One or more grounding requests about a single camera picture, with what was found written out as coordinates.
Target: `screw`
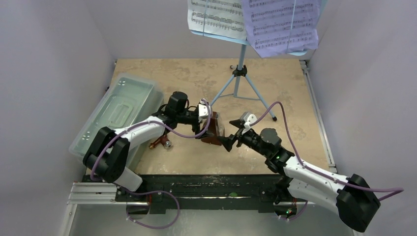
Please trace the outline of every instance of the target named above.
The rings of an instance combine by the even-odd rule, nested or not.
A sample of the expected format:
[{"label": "screw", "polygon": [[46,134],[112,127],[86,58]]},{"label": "screw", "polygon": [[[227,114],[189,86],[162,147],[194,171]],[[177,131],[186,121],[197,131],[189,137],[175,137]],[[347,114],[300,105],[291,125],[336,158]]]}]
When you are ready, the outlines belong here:
[{"label": "screw", "polygon": [[164,147],[165,147],[166,149],[171,148],[171,147],[172,147],[172,142],[171,142],[171,141],[166,141],[166,142],[164,143]]}]

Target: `music stand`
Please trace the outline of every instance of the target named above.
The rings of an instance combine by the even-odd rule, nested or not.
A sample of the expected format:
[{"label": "music stand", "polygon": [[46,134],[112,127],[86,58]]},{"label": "music stand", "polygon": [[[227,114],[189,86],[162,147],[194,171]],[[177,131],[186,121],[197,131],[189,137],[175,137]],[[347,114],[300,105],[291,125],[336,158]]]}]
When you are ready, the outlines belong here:
[{"label": "music stand", "polygon": [[[216,100],[219,99],[220,97],[225,97],[225,96],[231,96],[232,95],[235,98],[261,101],[263,103],[263,105],[265,106],[265,108],[268,108],[269,107],[268,103],[264,100],[264,98],[259,93],[259,91],[256,88],[256,86],[253,84],[252,80],[248,76],[246,65],[243,65],[243,61],[244,61],[244,58],[245,58],[245,52],[246,52],[246,46],[247,45],[250,45],[247,40],[234,39],[234,38],[229,38],[229,37],[220,36],[220,35],[211,34],[211,33],[203,33],[203,32],[195,31],[195,30],[191,30],[191,32],[193,34],[207,36],[207,37],[211,37],[211,38],[222,39],[222,40],[226,40],[226,41],[230,41],[230,42],[234,42],[234,43],[239,43],[239,44],[242,45],[242,47],[240,49],[239,64],[238,64],[237,68],[232,72],[232,76],[226,82],[226,84],[223,86],[223,88],[219,91],[219,93],[216,95],[216,97],[214,97],[214,99],[211,101],[210,105],[213,105],[216,102]],[[295,56],[302,56],[306,52],[307,51],[293,52],[291,54],[292,55],[295,55]],[[256,95],[258,96],[258,98],[250,98],[250,97],[241,97],[241,96],[238,96],[239,83],[240,83],[240,77],[241,76],[245,77],[245,79],[247,80],[247,82],[249,83],[249,85],[252,87],[253,91],[256,93]],[[229,84],[232,82],[232,80],[234,78],[236,78],[236,80],[235,80],[235,89],[234,89],[233,93],[222,95],[222,93],[224,92],[224,90],[229,86]],[[272,116],[272,120],[277,121],[277,118],[276,118],[276,116],[275,116],[275,114],[273,113],[272,110],[269,111],[269,114]]]}]

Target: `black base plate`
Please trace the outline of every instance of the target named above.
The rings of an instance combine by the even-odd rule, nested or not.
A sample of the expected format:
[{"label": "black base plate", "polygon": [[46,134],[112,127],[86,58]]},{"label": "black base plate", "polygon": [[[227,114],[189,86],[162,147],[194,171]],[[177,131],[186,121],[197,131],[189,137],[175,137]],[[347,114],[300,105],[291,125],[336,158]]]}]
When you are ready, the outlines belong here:
[{"label": "black base plate", "polygon": [[[165,190],[179,201],[181,209],[257,210],[275,212],[274,203],[291,202],[289,178],[281,175],[141,175],[144,182],[137,192]],[[83,182],[91,182],[84,176]],[[116,202],[144,202],[145,196],[135,197],[121,191]],[[151,214],[164,214],[176,209],[175,201],[167,195],[152,194]]]}]

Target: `white bracket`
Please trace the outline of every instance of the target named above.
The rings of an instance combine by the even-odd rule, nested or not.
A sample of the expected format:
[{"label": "white bracket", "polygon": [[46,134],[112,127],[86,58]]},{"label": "white bracket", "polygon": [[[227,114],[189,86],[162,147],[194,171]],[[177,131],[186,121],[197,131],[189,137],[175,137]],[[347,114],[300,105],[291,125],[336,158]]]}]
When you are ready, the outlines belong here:
[{"label": "white bracket", "polygon": [[250,112],[245,112],[243,113],[243,115],[240,117],[240,120],[244,121],[245,123],[243,124],[244,129],[242,131],[242,134],[246,133],[247,131],[249,131],[251,129],[250,125],[253,124],[257,118],[254,114],[250,113]]}]

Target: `wooden object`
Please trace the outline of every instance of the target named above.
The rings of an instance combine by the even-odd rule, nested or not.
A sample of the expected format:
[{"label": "wooden object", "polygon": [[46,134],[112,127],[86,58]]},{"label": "wooden object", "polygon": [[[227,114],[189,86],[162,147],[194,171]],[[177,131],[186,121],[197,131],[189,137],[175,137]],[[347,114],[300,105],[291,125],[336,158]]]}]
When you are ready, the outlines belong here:
[{"label": "wooden object", "polygon": [[210,134],[210,136],[202,138],[202,142],[221,146],[217,136],[224,136],[225,129],[222,119],[220,118],[220,113],[213,112],[213,116],[210,118],[210,124],[208,125],[208,134]]}]

